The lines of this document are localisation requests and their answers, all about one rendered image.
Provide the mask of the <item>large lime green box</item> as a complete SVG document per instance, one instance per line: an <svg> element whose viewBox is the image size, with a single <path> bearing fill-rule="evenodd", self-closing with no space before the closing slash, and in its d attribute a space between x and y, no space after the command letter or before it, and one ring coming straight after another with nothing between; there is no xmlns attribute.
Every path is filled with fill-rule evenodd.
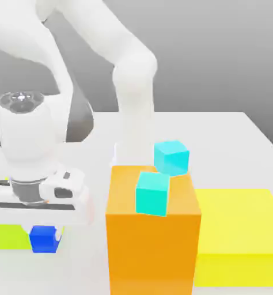
<svg viewBox="0 0 273 295"><path fill-rule="evenodd" d="M0 249L31 249L29 234L21 225L0 224Z"/></svg>

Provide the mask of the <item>small turquoise cube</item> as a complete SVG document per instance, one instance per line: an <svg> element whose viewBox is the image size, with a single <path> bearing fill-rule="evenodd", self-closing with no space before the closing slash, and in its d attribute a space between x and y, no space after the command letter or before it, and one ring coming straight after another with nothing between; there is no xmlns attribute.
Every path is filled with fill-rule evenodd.
<svg viewBox="0 0 273 295"><path fill-rule="evenodd" d="M169 198L169 183L169 175L142 171L135 189L136 212L165 217Z"/></svg>

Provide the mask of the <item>large orange box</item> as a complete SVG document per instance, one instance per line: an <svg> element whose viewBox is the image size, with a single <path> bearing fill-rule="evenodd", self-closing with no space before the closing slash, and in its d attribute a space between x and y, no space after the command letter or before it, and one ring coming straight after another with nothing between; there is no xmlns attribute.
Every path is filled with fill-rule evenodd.
<svg viewBox="0 0 273 295"><path fill-rule="evenodd" d="M111 295L191 295L201 211L189 174L171 178L165 217L135 211L141 171L114 166L106 209Z"/></svg>

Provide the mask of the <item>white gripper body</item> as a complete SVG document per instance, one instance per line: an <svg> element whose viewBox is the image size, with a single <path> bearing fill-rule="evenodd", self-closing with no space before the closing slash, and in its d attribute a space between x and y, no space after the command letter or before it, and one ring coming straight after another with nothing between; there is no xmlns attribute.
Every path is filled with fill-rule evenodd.
<svg viewBox="0 0 273 295"><path fill-rule="evenodd" d="M10 225L86 225L93 219L93 203L85 186L79 197L67 201L73 210L62 208L64 201L53 202L60 206L20 208L21 202L12 193L10 187L0 186L0 224Z"/></svg>

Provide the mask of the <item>large yellow box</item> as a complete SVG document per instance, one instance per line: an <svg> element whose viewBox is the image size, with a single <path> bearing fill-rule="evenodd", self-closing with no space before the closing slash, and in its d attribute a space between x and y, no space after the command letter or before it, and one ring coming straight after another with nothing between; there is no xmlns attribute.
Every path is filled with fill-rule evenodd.
<svg viewBox="0 0 273 295"><path fill-rule="evenodd" d="M273 195L197 189L202 212L196 287L273 287Z"/></svg>

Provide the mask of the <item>small cyan cube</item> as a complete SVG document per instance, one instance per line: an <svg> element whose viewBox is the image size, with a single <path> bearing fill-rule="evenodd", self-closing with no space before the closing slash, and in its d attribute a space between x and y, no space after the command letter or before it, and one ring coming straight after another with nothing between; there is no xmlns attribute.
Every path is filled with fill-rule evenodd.
<svg viewBox="0 0 273 295"><path fill-rule="evenodd" d="M188 173L189 150L178 140L154 144L154 166L157 171L169 176Z"/></svg>

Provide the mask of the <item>small blue cube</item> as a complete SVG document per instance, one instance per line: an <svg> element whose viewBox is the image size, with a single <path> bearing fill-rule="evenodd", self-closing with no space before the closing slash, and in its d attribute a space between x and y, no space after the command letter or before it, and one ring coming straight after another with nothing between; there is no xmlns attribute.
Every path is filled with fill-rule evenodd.
<svg viewBox="0 0 273 295"><path fill-rule="evenodd" d="M55 253L61 240L55 240L54 226L40 225L33 226L29 239L33 253Z"/></svg>

